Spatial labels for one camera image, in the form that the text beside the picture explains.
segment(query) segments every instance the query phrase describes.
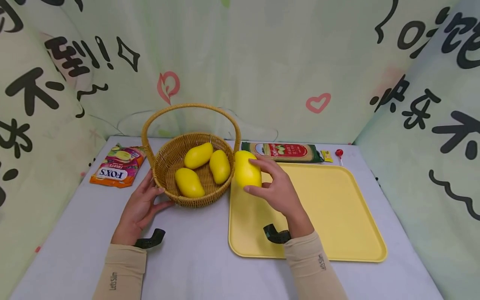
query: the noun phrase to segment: red lollipop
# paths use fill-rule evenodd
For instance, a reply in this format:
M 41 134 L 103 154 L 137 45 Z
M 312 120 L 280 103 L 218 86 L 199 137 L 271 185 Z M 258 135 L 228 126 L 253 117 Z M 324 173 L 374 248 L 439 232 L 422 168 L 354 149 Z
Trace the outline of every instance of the red lollipop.
M 343 150 L 342 149 L 337 149 L 335 151 L 335 155 L 338 156 L 338 158 L 340 159 L 340 165 L 343 167 L 343 162 L 342 162 Z

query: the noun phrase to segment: person's left hand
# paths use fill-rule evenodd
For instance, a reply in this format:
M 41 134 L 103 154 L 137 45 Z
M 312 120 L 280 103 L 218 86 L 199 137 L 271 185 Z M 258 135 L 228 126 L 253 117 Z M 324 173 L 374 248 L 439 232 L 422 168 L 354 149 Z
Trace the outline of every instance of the person's left hand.
M 153 217 L 159 211 L 175 204 L 171 200 L 154 204 L 155 198 L 164 191 L 163 188 L 155 187 L 152 170 L 148 171 L 142 183 L 132 193 L 125 205 L 111 243 L 133 246 L 141 237 L 142 230 L 150 224 Z

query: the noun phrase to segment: wicker basket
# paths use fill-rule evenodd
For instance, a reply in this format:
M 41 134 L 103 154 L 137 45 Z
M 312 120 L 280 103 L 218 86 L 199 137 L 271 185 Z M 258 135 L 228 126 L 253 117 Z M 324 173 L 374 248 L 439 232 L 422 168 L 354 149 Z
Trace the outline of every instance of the wicker basket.
M 227 144 L 227 142 L 225 142 L 219 136 L 204 132 L 193 132 L 182 134 L 172 139 L 171 141 L 166 143 L 155 156 L 152 152 L 152 148 L 150 147 L 147 138 L 148 127 L 153 122 L 153 120 L 158 118 L 160 115 L 179 108 L 207 108 L 221 113 L 222 115 L 227 117 L 230 122 L 232 122 L 233 127 L 235 128 L 235 146 L 233 147 L 233 151 L 230 145 Z M 237 152 L 240 147 L 240 139 L 241 135 L 238 124 L 229 114 L 219 108 L 201 103 L 178 104 L 159 110 L 147 120 L 142 129 L 142 144 L 146 149 L 147 158 L 150 162 L 150 167 L 152 168 L 155 183 L 158 187 L 165 188 L 165 194 L 167 194 L 167 196 L 171 200 L 175 201 L 181 206 L 186 207 L 207 206 L 217 201 L 223 195 L 223 193 L 227 191 L 232 181 L 234 172 L 233 154 Z M 194 170 L 200 178 L 200 182 L 203 188 L 205 189 L 205 196 L 200 198 L 184 197 L 181 195 L 180 190 L 178 189 L 175 182 L 175 171 L 177 171 L 179 168 L 184 167 L 183 158 L 187 154 L 188 150 L 207 142 L 212 143 L 214 150 L 223 150 L 225 154 L 227 154 L 231 168 L 230 177 L 224 184 L 216 184 L 207 163 Z

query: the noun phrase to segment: wrist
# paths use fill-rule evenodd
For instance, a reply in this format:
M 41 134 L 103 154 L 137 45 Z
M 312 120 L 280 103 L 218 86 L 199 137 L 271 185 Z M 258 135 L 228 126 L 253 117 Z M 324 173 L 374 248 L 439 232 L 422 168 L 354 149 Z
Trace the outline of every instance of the wrist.
M 305 210 L 287 216 L 287 223 L 292 239 L 307 236 L 315 231 Z
M 290 209 L 288 212 L 282 214 L 286 219 L 300 219 L 303 218 L 307 213 L 303 207 L 299 205 L 298 207 Z
M 118 224 L 113 233 L 111 244 L 133 246 L 140 238 L 142 230 L 136 224 Z

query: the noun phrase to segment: hand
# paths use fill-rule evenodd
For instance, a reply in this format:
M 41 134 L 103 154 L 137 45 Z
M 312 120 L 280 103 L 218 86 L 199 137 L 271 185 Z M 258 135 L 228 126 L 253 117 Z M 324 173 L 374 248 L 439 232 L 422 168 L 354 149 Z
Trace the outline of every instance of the hand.
M 292 238 L 311 234 L 315 229 L 301 205 L 300 199 L 293 187 L 288 174 L 273 160 L 261 155 L 257 159 L 249 159 L 252 165 L 259 166 L 262 172 L 272 176 L 272 183 L 264 182 L 262 187 L 247 185 L 245 192 L 264 198 L 276 211 L 287 218 L 288 229 Z
M 141 237 L 142 230 L 150 224 L 153 217 L 159 211 L 175 204 L 171 200 L 154 204 L 155 198 L 164 191 L 163 188 L 155 187 L 152 170 L 148 171 L 142 183 L 132 193 L 125 205 L 111 243 L 133 246 Z
M 257 159 L 249 159 L 252 165 L 259 166 L 262 172 L 272 176 L 272 183 L 264 182 L 262 187 L 247 185 L 244 190 L 260 198 L 264 198 L 270 206 L 285 217 L 303 211 L 300 199 L 288 174 L 273 160 L 261 155 Z

